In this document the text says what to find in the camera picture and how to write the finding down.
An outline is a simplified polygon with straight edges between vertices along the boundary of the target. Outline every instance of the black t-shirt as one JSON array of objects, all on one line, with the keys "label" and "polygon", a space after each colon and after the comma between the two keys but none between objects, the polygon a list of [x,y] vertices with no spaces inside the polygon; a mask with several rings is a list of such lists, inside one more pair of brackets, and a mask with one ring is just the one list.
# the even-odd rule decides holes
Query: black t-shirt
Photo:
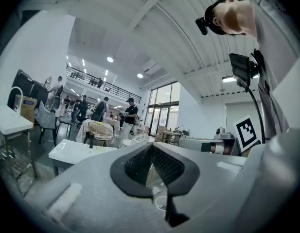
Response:
[{"label": "black t-shirt", "polygon": [[[138,113],[138,108],[135,105],[129,106],[125,112],[128,112],[129,115],[134,115]],[[134,117],[126,117],[125,123],[134,124],[135,118]]]}]

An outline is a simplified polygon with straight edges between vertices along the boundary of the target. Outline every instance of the neck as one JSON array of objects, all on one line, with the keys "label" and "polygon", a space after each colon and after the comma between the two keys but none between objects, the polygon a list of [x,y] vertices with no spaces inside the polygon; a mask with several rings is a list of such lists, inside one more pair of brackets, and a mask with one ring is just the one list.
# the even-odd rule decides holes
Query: neck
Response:
[{"label": "neck", "polygon": [[239,32],[246,33],[256,39],[256,24],[254,20],[253,8],[250,4],[250,1],[238,1],[235,3],[233,8],[238,22]]}]

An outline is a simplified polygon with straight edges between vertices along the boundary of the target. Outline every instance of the gray t-shirt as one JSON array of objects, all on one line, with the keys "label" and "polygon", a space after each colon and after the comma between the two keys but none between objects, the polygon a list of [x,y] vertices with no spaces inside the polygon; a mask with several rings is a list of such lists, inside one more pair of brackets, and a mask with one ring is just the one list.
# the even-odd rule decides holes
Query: gray t-shirt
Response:
[{"label": "gray t-shirt", "polygon": [[299,53],[292,46],[282,28],[262,8],[261,2],[260,5],[256,0],[250,0],[250,2],[255,16],[259,50],[265,61],[265,70],[262,71],[258,83],[265,115],[265,137],[272,138],[288,129],[287,121],[272,97],[272,92],[292,68]]}]

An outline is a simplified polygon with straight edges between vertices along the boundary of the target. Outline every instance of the fluorescent light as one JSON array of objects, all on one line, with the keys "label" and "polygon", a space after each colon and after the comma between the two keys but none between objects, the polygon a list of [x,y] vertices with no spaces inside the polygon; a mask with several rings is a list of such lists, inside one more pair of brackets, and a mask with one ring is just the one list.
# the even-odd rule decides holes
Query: fluorescent light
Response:
[{"label": "fluorescent light", "polygon": [[232,81],[236,81],[236,79],[234,79],[232,76],[222,78],[223,83],[232,82]]}]

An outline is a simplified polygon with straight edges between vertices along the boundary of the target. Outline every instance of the light fixture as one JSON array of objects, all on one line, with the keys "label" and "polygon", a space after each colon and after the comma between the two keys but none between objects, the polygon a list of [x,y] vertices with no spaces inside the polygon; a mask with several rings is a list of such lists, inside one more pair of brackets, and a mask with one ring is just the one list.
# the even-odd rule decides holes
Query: light fixture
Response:
[{"label": "light fixture", "polygon": [[232,81],[236,81],[236,79],[234,79],[233,76],[227,76],[222,78],[223,83],[232,82]]}]

